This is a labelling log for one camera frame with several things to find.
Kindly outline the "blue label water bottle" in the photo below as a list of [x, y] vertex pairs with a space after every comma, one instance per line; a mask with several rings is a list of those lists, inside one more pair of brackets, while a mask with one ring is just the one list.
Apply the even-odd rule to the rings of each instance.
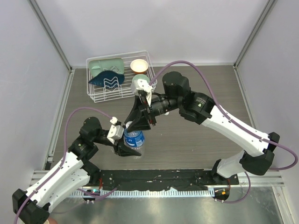
[[145, 151], [145, 137], [142, 131], [128, 132], [128, 129], [125, 127], [124, 142], [126, 146], [140, 152], [143, 155]]

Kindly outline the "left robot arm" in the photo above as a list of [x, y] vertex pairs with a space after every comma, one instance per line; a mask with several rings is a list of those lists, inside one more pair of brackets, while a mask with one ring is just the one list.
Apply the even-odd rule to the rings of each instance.
[[141, 156], [124, 143], [124, 128], [120, 122], [102, 129], [96, 117], [84, 121], [79, 136], [50, 171], [26, 190], [17, 189], [12, 195], [14, 223], [43, 224], [50, 213], [72, 192], [85, 185], [95, 186], [100, 169], [90, 162], [97, 153], [97, 144], [111, 146], [118, 156]]

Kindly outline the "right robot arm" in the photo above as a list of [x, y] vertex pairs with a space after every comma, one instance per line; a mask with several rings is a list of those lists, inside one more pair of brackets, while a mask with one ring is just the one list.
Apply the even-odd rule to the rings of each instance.
[[152, 87], [145, 75], [135, 75], [131, 83], [135, 102], [125, 121], [127, 132], [150, 130], [157, 116], [178, 110], [184, 119], [211, 128], [242, 148], [240, 153], [215, 162], [211, 172], [214, 183], [222, 184], [242, 172], [262, 176], [270, 169], [276, 147], [269, 141], [277, 143], [278, 134], [262, 133], [243, 122], [237, 127], [233, 123], [235, 117], [217, 106], [208, 95], [192, 91], [188, 78], [179, 72], [166, 73], [162, 82], [164, 93], [152, 98]]

